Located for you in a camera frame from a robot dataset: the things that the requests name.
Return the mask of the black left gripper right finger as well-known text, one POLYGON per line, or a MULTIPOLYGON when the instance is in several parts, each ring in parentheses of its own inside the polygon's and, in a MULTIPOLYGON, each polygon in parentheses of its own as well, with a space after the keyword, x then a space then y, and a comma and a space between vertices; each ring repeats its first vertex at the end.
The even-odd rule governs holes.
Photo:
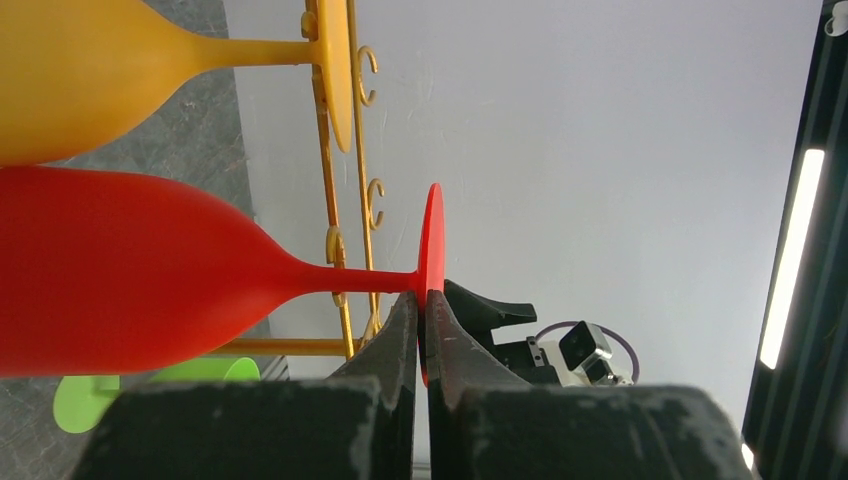
POLYGON ((749 479, 739 433, 689 386, 533 385, 460 326, 445 295, 423 315, 436 479, 749 479))

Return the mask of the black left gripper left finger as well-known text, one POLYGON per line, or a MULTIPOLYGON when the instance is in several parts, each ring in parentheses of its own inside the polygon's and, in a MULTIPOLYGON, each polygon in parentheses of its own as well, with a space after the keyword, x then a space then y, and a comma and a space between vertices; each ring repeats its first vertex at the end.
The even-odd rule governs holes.
POLYGON ((159 383, 121 394, 76 479, 407 479, 415 409, 413 293, 320 380, 159 383))

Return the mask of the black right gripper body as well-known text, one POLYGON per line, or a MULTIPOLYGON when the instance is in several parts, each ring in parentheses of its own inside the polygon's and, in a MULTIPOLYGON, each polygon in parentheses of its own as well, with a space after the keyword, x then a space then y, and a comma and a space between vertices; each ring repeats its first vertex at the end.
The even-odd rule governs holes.
POLYGON ((561 386, 555 367, 539 347, 535 336, 502 344, 495 344, 493 337, 487 336, 486 348, 501 364, 528 383, 561 386))

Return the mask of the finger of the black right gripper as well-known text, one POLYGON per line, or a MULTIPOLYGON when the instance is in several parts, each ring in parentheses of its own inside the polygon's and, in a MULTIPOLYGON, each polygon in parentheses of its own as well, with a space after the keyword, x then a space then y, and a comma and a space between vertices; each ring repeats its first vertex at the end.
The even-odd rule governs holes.
POLYGON ((451 280, 444 282, 444 294, 457 321, 468 332, 492 331, 538 320, 536 310, 530 303, 492 300, 451 280))

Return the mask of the red plastic wine glass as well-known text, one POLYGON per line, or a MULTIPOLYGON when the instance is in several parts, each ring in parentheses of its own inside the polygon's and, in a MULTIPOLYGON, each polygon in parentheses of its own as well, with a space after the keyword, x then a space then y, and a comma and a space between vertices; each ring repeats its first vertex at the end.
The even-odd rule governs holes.
POLYGON ((339 269, 287 253, 251 218, 158 176, 1 172, 1 373, 132 374, 210 353, 318 292, 414 292, 445 280, 441 188, 411 273, 339 269))

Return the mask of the yellow plastic wine glass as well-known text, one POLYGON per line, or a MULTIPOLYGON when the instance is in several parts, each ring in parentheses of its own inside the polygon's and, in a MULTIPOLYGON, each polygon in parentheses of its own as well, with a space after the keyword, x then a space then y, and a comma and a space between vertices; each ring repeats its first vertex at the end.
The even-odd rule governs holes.
POLYGON ((191 32, 141 1, 5 1, 1 5, 1 163, 73 157, 144 122, 208 71, 316 65, 338 147, 352 139, 347 6, 321 1, 308 41, 191 32))

